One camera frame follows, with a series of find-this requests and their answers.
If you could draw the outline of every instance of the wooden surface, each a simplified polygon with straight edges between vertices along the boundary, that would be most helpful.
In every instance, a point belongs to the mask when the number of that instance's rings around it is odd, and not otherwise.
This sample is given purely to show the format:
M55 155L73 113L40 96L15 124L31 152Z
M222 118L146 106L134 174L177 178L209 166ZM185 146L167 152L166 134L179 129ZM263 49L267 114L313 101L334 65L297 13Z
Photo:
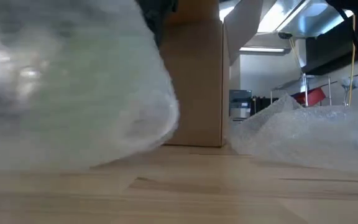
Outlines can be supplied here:
M164 147L89 172L0 172L0 223L357 223L358 174Z

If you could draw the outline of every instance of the ceiling light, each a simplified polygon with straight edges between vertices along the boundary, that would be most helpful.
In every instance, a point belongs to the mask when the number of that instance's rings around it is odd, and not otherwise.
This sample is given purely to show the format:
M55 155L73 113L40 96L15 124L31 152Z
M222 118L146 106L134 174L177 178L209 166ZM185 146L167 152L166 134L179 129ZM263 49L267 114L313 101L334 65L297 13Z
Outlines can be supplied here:
M266 48L266 47L241 47L242 52L267 52L267 53L283 53L285 49Z
M290 16L288 16L283 23L276 29L277 31L281 31L286 27L310 2L311 0L305 0L295 11L293 11Z

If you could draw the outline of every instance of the fluorescent light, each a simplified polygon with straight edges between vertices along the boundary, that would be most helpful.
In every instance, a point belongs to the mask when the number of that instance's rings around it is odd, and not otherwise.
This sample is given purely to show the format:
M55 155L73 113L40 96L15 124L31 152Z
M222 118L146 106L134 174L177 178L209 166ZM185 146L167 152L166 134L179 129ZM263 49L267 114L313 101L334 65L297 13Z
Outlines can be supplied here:
M221 21L223 22L224 18L229 15L229 13L234 9L234 6L228 7L226 9L222 9L219 11L219 17L221 18Z
M268 52L268 53L283 53L285 49L266 48L266 47L241 47L243 52Z
M290 16L288 16L287 19L284 20L283 23L281 23L276 30L281 31L284 29L284 27L286 27L293 20L293 18L295 18L295 16L297 16L309 4L310 1L311 0L305 0L297 9L295 9L295 11L293 11L293 13L291 13Z

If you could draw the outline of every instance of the white wall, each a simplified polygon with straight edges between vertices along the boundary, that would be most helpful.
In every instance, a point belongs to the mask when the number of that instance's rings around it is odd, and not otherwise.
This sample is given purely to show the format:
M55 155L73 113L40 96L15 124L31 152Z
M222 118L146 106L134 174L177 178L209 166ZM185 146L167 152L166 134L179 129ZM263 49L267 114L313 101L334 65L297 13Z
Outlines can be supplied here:
M355 65L354 68L354 74L357 75L358 74L358 63ZM311 88L316 88L319 87L321 85L324 85L326 83L328 83L327 79L328 79L328 75L331 76L331 82L335 82L338 81L335 84L331 85L331 94L332 94L332 102L333 105L343 105L343 99L344 99L344 89L341 86L342 83L342 79L343 78L349 78L351 75L351 66L348 65L344 68L341 68L339 70L336 70L334 72L331 72L330 74L327 74L319 79L317 79L315 82L313 82L311 84ZM358 77L354 78L354 81L357 85L357 88L352 92L352 105L356 108L358 108ZM323 91L326 94L327 98L325 100L323 100L322 104L325 105L329 105L329 88L328 86L323 87Z
M270 90L301 75L293 52L283 56L241 55L241 89L270 98ZM283 95L273 93L273 97Z
M241 88L241 63L238 58L229 69L229 88L231 90L240 90Z

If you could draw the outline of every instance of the transparent plastic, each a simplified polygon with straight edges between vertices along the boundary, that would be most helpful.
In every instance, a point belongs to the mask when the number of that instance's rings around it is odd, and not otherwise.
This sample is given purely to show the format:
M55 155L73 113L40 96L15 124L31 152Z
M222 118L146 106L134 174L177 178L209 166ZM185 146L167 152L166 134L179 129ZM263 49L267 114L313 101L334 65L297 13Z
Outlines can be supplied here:
M0 0L0 169L84 169L150 150L178 115L134 0Z
M358 173L358 108L302 108L285 95L231 129L239 154Z

